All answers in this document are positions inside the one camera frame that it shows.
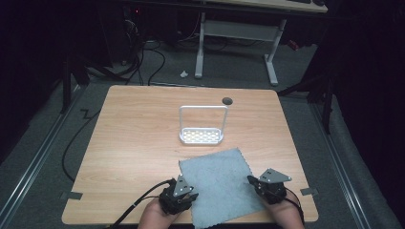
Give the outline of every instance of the human arm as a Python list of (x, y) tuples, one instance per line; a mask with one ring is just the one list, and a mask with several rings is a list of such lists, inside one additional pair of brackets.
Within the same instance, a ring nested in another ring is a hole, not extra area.
[[(289, 189), (287, 189), (286, 198), (292, 200), (297, 205), (299, 201)], [(290, 202), (283, 200), (279, 203), (268, 204), (265, 202), (265, 207), (274, 218), (277, 224), (284, 229), (304, 229), (303, 222), (298, 209)]]
[(159, 199), (152, 199), (143, 210), (138, 229), (167, 229), (179, 216), (165, 214), (161, 210)]

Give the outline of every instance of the gray towel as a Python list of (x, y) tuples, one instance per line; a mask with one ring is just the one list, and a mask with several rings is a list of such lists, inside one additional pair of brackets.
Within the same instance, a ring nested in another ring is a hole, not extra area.
[(239, 149), (180, 161), (180, 167), (185, 180), (194, 186), (193, 193), (199, 193), (191, 207), (196, 228), (264, 210), (247, 181), (252, 173)]

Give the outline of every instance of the black cable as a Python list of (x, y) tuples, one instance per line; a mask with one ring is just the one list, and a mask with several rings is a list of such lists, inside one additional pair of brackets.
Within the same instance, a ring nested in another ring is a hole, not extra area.
[(158, 197), (159, 197), (159, 196), (150, 196), (150, 197), (143, 198), (142, 201), (144, 201), (144, 200), (147, 199), (147, 198), (158, 198)]
[(200, 19), (202, 17), (202, 14), (199, 12), (199, 15), (197, 16), (197, 21), (196, 21), (196, 25), (194, 26), (194, 30), (190, 33), (190, 35), (186, 36), (185, 38), (178, 40), (178, 44), (180, 44), (180, 42), (182, 41), (187, 41), (190, 39), (194, 39), (195, 37), (199, 37), (199, 35), (195, 35), (197, 28), (200, 25)]
[(66, 154), (68, 153), (69, 148), (71, 147), (72, 143), (75, 141), (76, 137), (80, 134), (80, 132), (87, 126), (87, 124), (89, 124), (89, 122), (91, 122), (99, 113), (101, 112), (101, 110), (99, 110), (98, 112), (96, 112), (93, 116), (91, 116), (81, 127), (80, 129), (75, 133), (75, 135), (72, 137), (71, 141), (69, 142), (68, 146), (66, 146), (65, 148), (65, 152), (63, 152), (63, 156), (62, 156), (62, 169), (63, 172), (65, 173), (66, 177), (68, 177), (69, 180), (71, 180), (72, 182), (75, 182), (75, 179), (69, 175), (68, 171), (66, 170), (65, 167), (65, 157)]
[(149, 79), (148, 79), (148, 86), (151, 86), (151, 81), (152, 81), (153, 76), (155, 76), (155, 74), (158, 73), (158, 71), (160, 71), (161, 68), (163, 68), (164, 63), (166, 62), (166, 58), (165, 58), (164, 55), (163, 55), (161, 52), (159, 52), (159, 51), (155, 51), (155, 50), (147, 50), (147, 51), (156, 52), (156, 53), (158, 53), (159, 55), (161, 55), (161, 57), (163, 58), (163, 62), (161, 63), (160, 67), (159, 67), (151, 76), (149, 76)]
[(240, 40), (240, 39), (229, 39), (228, 42), (231, 45), (237, 45), (237, 46), (243, 46), (243, 47), (251, 47), (251, 46), (260, 45), (262, 43), (265, 43), (265, 41), (255, 40), (255, 41), (251, 41), (249, 44), (244, 44), (240, 41), (238, 42), (237, 40)]
[(206, 45), (204, 45), (204, 48), (209, 50), (209, 51), (221, 51), (223, 49), (225, 49), (228, 46), (228, 40), (226, 38), (222, 38), (222, 37), (211, 37), (210, 39), (207, 39), (207, 41), (217, 41), (216, 43), (219, 44), (221, 42), (221, 40), (224, 40), (224, 44), (222, 47), (218, 48), (218, 49), (211, 49), (208, 48)]
[(146, 36), (146, 31), (145, 31), (144, 28), (141, 28), (139, 30), (140, 30), (140, 32), (135, 36), (136, 39), (133, 42), (135, 45), (132, 47), (132, 49), (130, 51), (130, 56), (128, 58), (132, 62), (131, 66), (128, 69), (126, 69), (126, 70), (124, 70), (124, 71), (122, 71), (120, 73), (113, 73), (113, 72), (107, 70), (106, 68), (104, 68), (103, 66), (99, 66), (96, 63), (92, 63), (89, 60), (85, 60), (86, 65), (88, 65), (90, 67), (93, 67), (98, 72), (100, 72), (100, 73), (95, 73), (95, 72), (92, 72), (91, 70), (88, 69), (87, 70), (88, 74), (93, 75), (93, 76), (97, 76), (97, 77), (105, 77), (105, 76), (107, 76), (107, 77), (113, 78), (115, 80), (128, 81), (127, 78), (123, 78), (122, 76), (124, 76), (125, 74), (130, 73), (132, 71), (136, 72), (137, 69), (139, 68), (139, 65), (140, 65), (139, 61), (138, 61), (139, 60), (138, 59), (138, 52), (139, 52), (139, 50), (143, 49), (143, 45), (144, 45), (143, 40), (144, 40), (144, 38)]
[(140, 86), (143, 86), (143, 78), (142, 75), (140, 74), (140, 70), (138, 70), (138, 75), (139, 75), (139, 84)]
[(139, 60), (139, 57), (138, 57), (138, 56), (137, 56), (136, 60), (137, 60), (138, 65), (137, 65), (137, 67), (134, 69), (134, 71), (132, 72), (131, 76), (129, 76), (129, 77), (127, 78), (127, 80), (126, 80), (126, 82), (125, 82), (125, 85), (128, 85), (129, 82), (131, 81), (132, 77), (134, 77), (135, 73), (136, 73), (137, 71), (139, 71), (139, 68), (140, 68), (140, 60)]
[(300, 207), (301, 207), (301, 202), (300, 202), (300, 199), (297, 197), (297, 195), (295, 195), (294, 192), (292, 192), (289, 188), (286, 188), (286, 190), (290, 191), (290, 192), (297, 198), (298, 204), (299, 204)]
[(86, 57), (84, 57), (84, 56), (82, 56), (80, 54), (77, 54), (76, 56), (81, 62), (84, 63), (85, 66), (90, 66), (90, 67), (96, 69), (97, 71), (105, 74), (106, 76), (108, 76), (108, 77), (110, 77), (112, 79), (115, 79), (115, 80), (118, 80), (118, 81), (126, 80), (125, 78), (122, 78), (121, 76), (116, 75), (115, 73), (111, 72), (110, 70), (104, 68), (103, 66), (97, 64), (96, 62), (93, 62), (90, 59), (87, 59)]
[(117, 221), (110, 227), (110, 228), (117, 228), (119, 226), (120, 223), (122, 223), (122, 221), (132, 212), (132, 210), (134, 210), (134, 208), (136, 208), (144, 199), (146, 199), (146, 196), (151, 193), (152, 191), (154, 191), (156, 188), (160, 187), (163, 184), (170, 184), (171, 182), (173, 182), (173, 179), (167, 179), (155, 186), (153, 186), (151, 189), (149, 189), (146, 193), (144, 193), (142, 195), (142, 197), (140, 197), (137, 201), (135, 201), (125, 212), (124, 214), (122, 214), (122, 216), (117, 219)]
[[(185, 48), (194, 48), (194, 47), (198, 46), (199, 43), (200, 43), (199, 40), (196, 40), (196, 38), (199, 38), (199, 36), (196, 36), (196, 37), (193, 37), (193, 38), (190, 38), (190, 39), (187, 39), (187, 40), (179, 41), (177, 43), (177, 45), (185, 47)], [(192, 43), (192, 45), (184, 45), (183, 43), (186, 43), (186, 42)]]

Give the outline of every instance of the wire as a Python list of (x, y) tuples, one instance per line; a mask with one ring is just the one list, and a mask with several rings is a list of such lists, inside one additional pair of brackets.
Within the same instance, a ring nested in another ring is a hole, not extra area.
[(68, 146), (66, 146), (65, 151), (63, 152), (63, 156), (62, 156), (62, 169), (63, 169), (63, 173), (65, 173), (66, 177), (68, 177), (69, 180), (71, 180), (72, 182), (75, 182), (75, 179), (69, 175), (68, 171), (66, 170), (65, 167), (65, 158), (66, 158), (66, 154), (68, 153), (69, 148), (71, 147), (72, 143), (75, 141), (76, 137), (80, 134), (80, 132), (87, 126), (87, 124), (89, 124), (99, 113), (101, 112), (101, 110), (99, 110), (98, 112), (96, 112), (93, 116), (91, 116), (81, 127), (80, 129), (75, 133), (75, 135), (72, 137), (71, 141), (69, 142)]
[[(196, 46), (199, 45), (199, 41), (194, 40), (194, 39), (196, 39), (196, 38), (198, 38), (198, 37), (199, 37), (199, 36), (195, 36), (195, 37), (192, 37), (192, 38), (190, 38), (190, 39), (188, 39), (188, 40), (182, 40), (181, 42), (178, 43), (178, 45), (179, 45), (179, 46), (182, 46), (182, 47), (186, 47), (186, 48), (193, 48), (193, 47), (196, 47)], [(185, 42), (192, 43), (192, 45), (184, 45), (183, 43), (185, 43)]]
[(139, 60), (139, 57), (136, 56), (136, 60), (137, 60), (137, 67), (134, 69), (134, 71), (132, 72), (132, 74), (128, 77), (128, 79), (125, 82), (125, 85), (128, 85), (129, 82), (131, 81), (132, 77), (134, 77), (135, 73), (139, 71), (140, 68), (140, 64), (142, 60)]
[(148, 79), (148, 86), (151, 86), (151, 81), (152, 81), (153, 76), (155, 76), (155, 74), (158, 73), (158, 71), (160, 71), (161, 68), (163, 68), (164, 63), (166, 62), (166, 58), (165, 58), (164, 55), (163, 55), (161, 52), (159, 52), (159, 51), (156, 51), (156, 50), (146, 50), (146, 51), (156, 52), (156, 53), (158, 53), (159, 55), (161, 55), (161, 57), (163, 58), (163, 62), (161, 63), (160, 67), (159, 67), (151, 76), (149, 76), (149, 79)]
[(142, 201), (144, 201), (144, 200), (147, 199), (147, 198), (158, 198), (158, 197), (159, 197), (159, 196), (150, 196), (150, 197), (143, 198)]
[(199, 13), (199, 15), (198, 15), (198, 17), (197, 17), (196, 25), (194, 26), (194, 30), (190, 33), (190, 35), (189, 35), (188, 37), (182, 39), (182, 40), (179, 40), (178, 42), (186, 41), (186, 40), (194, 39), (195, 37), (198, 37), (198, 35), (194, 35), (194, 33), (196, 33), (197, 27), (199, 26), (199, 22), (200, 22), (201, 16), (202, 16), (202, 14)]
[(143, 78), (142, 78), (142, 75), (140, 74), (140, 70), (138, 70), (138, 78), (139, 78), (139, 84), (140, 84), (140, 86), (143, 86)]
[(120, 223), (122, 223), (122, 221), (132, 212), (132, 210), (134, 210), (134, 208), (136, 208), (144, 199), (149, 198), (147, 197), (147, 195), (149, 193), (151, 193), (152, 191), (154, 191), (155, 189), (157, 189), (158, 187), (160, 187), (163, 184), (170, 184), (172, 183), (174, 180), (173, 179), (167, 179), (155, 186), (153, 186), (151, 189), (149, 189), (146, 193), (144, 193), (142, 195), (142, 197), (140, 197), (137, 201), (134, 202), (134, 204), (132, 204), (125, 212), (124, 214), (122, 214), (122, 216), (117, 219), (117, 221), (110, 227), (110, 228), (117, 228), (119, 226)]
[(103, 66), (97, 65), (97, 63), (92, 63), (89, 60), (82, 59), (82, 61), (84, 63), (86, 63), (86, 65), (93, 67), (94, 69), (96, 69), (98, 71), (98, 73), (95, 73), (92, 70), (87, 69), (88, 74), (97, 76), (97, 77), (108, 76), (115, 80), (128, 81), (127, 78), (123, 78), (122, 76), (124, 76), (125, 74), (130, 73), (130, 72), (135, 72), (139, 68), (140, 63), (138, 61), (139, 60), (138, 52), (139, 52), (139, 50), (143, 49), (144, 43), (142, 41), (144, 40), (146, 33), (145, 33), (145, 30), (140, 30), (140, 32), (139, 32), (139, 27), (137, 26), (137, 24), (135, 24), (131, 20), (125, 20), (125, 22), (129, 23), (132, 26), (132, 29), (135, 28), (137, 30), (135, 39), (132, 39), (131, 36), (128, 37), (131, 40), (131, 42), (134, 44), (132, 47), (130, 47), (131, 51), (130, 51), (130, 56), (128, 57), (128, 59), (130, 61), (132, 61), (131, 66), (128, 69), (126, 69), (120, 73), (112, 73), (111, 71), (107, 70)]
[(303, 212), (303, 209), (301, 208), (300, 199), (297, 197), (297, 195), (295, 195), (294, 192), (292, 192), (291, 190), (289, 190), (289, 188), (286, 188), (286, 187), (285, 187), (285, 189), (288, 190), (288, 191), (290, 191), (290, 192), (295, 196), (295, 198), (297, 198), (298, 204), (297, 204), (296, 202), (292, 201), (292, 200), (289, 199), (289, 198), (281, 197), (281, 196), (279, 196), (279, 195), (277, 195), (277, 194), (275, 194), (275, 193), (272, 193), (272, 192), (270, 192), (270, 191), (269, 191), (269, 192), (270, 192), (272, 195), (274, 195), (275, 197), (280, 198), (280, 199), (283, 199), (283, 200), (285, 200), (285, 201), (291, 203), (291, 204), (297, 209), (298, 213), (300, 214), (301, 221), (302, 221), (303, 225), (305, 225), (304, 212)]
[(222, 37), (210, 37), (210, 39), (207, 39), (207, 41), (214, 41), (213, 43), (217, 43), (217, 44), (220, 43), (221, 40), (224, 40), (224, 44), (223, 44), (222, 47), (220, 47), (220, 48), (218, 48), (218, 49), (211, 49), (211, 48), (208, 48), (206, 45), (204, 45), (204, 48), (207, 49), (207, 50), (210, 50), (210, 51), (221, 51), (221, 50), (223, 50), (224, 48), (226, 48), (227, 45), (228, 45), (228, 40), (227, 40), (226, 38), (222, 38)]
[(261, 41), (261, 40), (255, 40), (252, 41), (251, 43), (248, 44), (244, 44), (242, 42), (240, 42), (241, 39), (230, 39), (228, 40), (229, 44), (232, 45), (238, 45), (238, 46), (244, 46), (244, 47), (250, 47), (250, 46), (255, 46), (255, 45), (260, 45), (262, 43), (265, 43), (265, 41)]

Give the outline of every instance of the white stand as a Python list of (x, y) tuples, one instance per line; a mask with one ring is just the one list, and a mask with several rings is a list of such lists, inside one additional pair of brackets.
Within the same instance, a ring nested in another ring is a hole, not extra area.
[(276, 73), (274, 71), (272, 60), (274, 54), (276, 53), (278, 44), (280, 42), (280, 38), (283, 35), (283, 30), (286, 23), (287, 20), (284, 19), (281, 21), (279, 27), (269, 27), (244, 23), (205, 20), (205, 13), (203, 12), (200, 28), (200, 44), (199, 44), (199, 51), (197, 53), (195, 77), (196, 78), (203, 77), (203, 39), (206, 35), (242, 38), (249, 40), (261, 40), (272, 42), (269, 54), (265, 55), (265, 62), (267, 66), (268, 78), (270, 79), (270, 84), (273, 86), (277, 86), (278, 81)]
[[(184, 127), (182, 112), (185, 109), (210, 109), (224, 110), (224, 119), (220, 128), (216, 127)], [(217, 145), (223, 141), (224, 127), (226, 123), (226, 106), (181, 106), (179, 108), (180, 116), (180, 140), (187, 145)]]

